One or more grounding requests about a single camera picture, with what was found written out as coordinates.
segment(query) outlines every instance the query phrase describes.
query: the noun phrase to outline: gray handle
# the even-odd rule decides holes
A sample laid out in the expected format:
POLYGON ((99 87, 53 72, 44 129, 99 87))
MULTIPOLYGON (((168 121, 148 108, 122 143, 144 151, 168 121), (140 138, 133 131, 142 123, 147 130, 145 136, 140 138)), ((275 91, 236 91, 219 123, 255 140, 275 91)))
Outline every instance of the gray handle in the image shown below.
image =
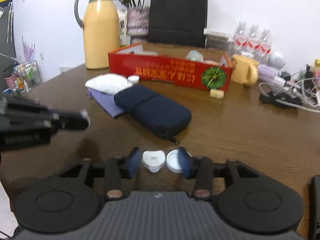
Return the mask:
POLYGON ((76 0, 75 1, 75 17, 76 17, 77 23, 79 24, 80 28, 83 28, 83 21, 79 17, 78 3, 79 3, 79 0, 76 0))

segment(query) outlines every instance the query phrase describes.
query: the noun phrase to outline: water bottle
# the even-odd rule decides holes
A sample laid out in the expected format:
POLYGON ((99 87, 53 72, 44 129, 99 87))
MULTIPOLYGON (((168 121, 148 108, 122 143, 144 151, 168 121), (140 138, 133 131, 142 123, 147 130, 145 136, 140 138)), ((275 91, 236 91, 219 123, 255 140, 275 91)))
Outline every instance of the water bottle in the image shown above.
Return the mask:
POLYGON ((260 38, 259 52, 256 54, 260 63, 268 64, 271 52, 270 30, 264 29, 260 38))
POLYGON ((252 54, 256 54, 259 51, 260 48, 260 40, 257 37, 259 25, 252 24, 252 27, 249 32, 248 36, 248 44, 247 44, 247 52, 250 52, 252 54))
POLYGON ((239 22, 239 25, 235 31, 234 36, 234 54, 240 54, 242 50, 247 46, 248 37, 247 37, 247 29, 245 22, 239 22))

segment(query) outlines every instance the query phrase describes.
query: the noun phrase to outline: black paper bag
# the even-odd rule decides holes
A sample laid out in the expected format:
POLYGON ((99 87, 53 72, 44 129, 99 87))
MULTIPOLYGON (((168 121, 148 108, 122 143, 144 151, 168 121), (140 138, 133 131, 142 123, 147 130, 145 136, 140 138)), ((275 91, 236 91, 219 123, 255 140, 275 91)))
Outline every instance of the black paper bag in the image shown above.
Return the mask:
POLYGON ((208 0, 151 0, 148 42, 204 47, 208 0))

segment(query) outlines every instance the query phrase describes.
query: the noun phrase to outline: red and white label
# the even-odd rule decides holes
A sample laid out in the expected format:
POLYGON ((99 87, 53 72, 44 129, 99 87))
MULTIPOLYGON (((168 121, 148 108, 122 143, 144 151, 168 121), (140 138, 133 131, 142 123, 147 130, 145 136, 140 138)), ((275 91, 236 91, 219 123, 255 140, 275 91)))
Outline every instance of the red and white label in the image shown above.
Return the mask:
POLYGON ((248 40, 248 47, 250 49, 259 50, 260 41, 258 39, 249 39, 248 40))
POLYGON ((271 52, 271 45, 268 43, 261 43, 260 52, 269 54, 271 52))
POLYGON ((242 47, 246 47, 248 43, 248 38, 246 38, 243 35, 236 35, 235 36, 235 45, 236 46, 242 46, 242 47))

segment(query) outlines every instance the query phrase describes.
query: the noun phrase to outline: small yellow block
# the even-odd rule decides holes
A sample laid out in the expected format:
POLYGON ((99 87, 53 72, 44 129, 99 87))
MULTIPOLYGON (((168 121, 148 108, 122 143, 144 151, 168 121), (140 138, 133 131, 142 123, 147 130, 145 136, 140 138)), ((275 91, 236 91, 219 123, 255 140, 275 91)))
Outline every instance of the small yellow block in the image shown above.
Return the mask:
POLYGON ((224 91, 219 90, 219 89, 211 89, 210 90, 210 97, 217 98, 217 99, 223 99, 224 91))

